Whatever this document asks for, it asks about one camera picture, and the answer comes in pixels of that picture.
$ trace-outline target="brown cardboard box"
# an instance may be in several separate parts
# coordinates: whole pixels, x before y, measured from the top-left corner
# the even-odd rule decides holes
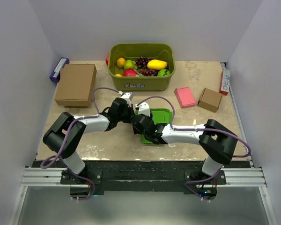
[[[91,64],[66,64],[60,71],[55,101],[64,107],[89,107],[95,87],[96,67]]]
[[[222,96],[219,92],[204,88],[198,106],[215,113],[219,109]]]

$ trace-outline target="green apple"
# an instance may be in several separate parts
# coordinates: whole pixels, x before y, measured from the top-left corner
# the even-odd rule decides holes
[[[134,62],[132,62],[132,60],[126,60],[126,62],[124,63],[124,69],[137,69],[137,66],[134,64]]]

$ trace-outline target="black mounting plate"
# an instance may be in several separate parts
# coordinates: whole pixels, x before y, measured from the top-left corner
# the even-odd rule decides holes
[[[164,191],[191,194],[185,187],[188,174],[200,170],[204,161],[84,161],[96,184],[96,195],[104,191]],[[33,167],[39,167],[35,161]],[[63,167],[57,162],[54,167]],[[250,168],[248,161],[232,161],[225,168]],[[226,184],[224,171],[216,177],[218,185]],[[74,184],[61,179],[61,184]]]

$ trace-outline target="white wall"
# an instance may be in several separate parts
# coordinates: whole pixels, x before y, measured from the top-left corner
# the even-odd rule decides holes
[[[26,0],[0,1],[0,225],[41,137],[58,58]]]
[[[104,60],[123,42],[164,42],[176,60],[228,61],[262,0],[29,0],[55,52]]]
[[[281,224],[281,0],[263,0],[228,63],[252,158]]]

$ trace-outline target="olive green plastic bin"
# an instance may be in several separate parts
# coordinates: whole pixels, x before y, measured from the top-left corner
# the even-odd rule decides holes
[[[123,74],[124,69],[117,67],[117,60],[136,61],[140,56],[150,59],[163,60],[168,63],[169,76],[152,77],[117,77],[115,74]],[[166,90],[175,72],[173,50],[162,43],[123,43],[112,47],[109,54],[108,72],[112,77],[114,86],[123,91],[162,91]]]

